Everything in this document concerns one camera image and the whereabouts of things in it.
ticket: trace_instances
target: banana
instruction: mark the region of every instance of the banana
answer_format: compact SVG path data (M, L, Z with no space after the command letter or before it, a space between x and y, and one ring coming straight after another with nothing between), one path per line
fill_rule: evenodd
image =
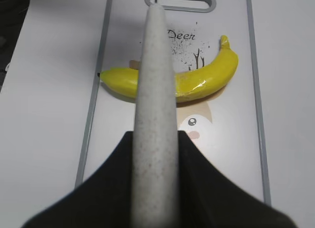
M176 101L192 101L215 93L230 81L237 65L237 54L230 49L227 36L222 35L220 51L209 65L175 74ZM138 70L111 68L103 71L100 78L112 91L130 98L136 97Z

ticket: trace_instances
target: white table surface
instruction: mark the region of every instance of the white table surface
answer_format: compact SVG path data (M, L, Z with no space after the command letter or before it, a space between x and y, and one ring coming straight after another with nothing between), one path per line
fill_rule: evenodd
M73 190L106 0L31 0L0 93L0 227Z
M252 0L271 202L315 227L315 0Z
M272 205L301 228L315 226L313 1L252 0ZM31 0L0 93L0 227L73 189L105 3Z

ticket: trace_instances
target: cutting board handle hole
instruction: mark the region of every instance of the cutting board handle hole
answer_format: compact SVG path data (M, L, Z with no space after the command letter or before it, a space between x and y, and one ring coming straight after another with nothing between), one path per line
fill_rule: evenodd
M154 0L144 0L149 6ZM165 10L208 13L216 8L216 0L158 0Z

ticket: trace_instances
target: speckled white rod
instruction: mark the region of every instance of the speckled white rod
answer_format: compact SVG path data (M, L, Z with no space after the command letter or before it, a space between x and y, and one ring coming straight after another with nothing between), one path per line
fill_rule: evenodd
M133 135L131 225L178 226L178 136L175 73L165 11L147 13Z

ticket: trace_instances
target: banana tip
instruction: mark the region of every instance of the banana tip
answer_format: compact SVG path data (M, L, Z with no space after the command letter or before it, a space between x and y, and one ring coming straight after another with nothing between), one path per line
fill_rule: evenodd
M221 48L230 48L230 43L228 41L227 36L222 35L220 39Z

